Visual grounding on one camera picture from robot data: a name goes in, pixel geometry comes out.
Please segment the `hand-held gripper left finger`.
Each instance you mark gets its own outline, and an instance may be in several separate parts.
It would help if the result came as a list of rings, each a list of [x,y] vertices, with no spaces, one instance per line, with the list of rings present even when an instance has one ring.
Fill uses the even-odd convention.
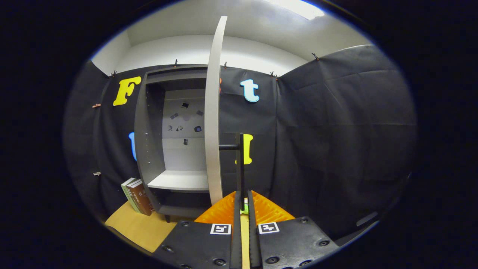
[[[178,222],[153,257],[176,269],[241,269],[242,205],[235,191],[195,221]]]

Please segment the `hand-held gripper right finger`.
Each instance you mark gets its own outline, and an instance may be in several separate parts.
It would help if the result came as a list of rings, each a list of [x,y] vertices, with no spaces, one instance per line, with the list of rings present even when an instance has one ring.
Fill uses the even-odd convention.
[[[294,218],[269,199],[248,191],[252,269],[305,269],[339,246],[309,217]]]

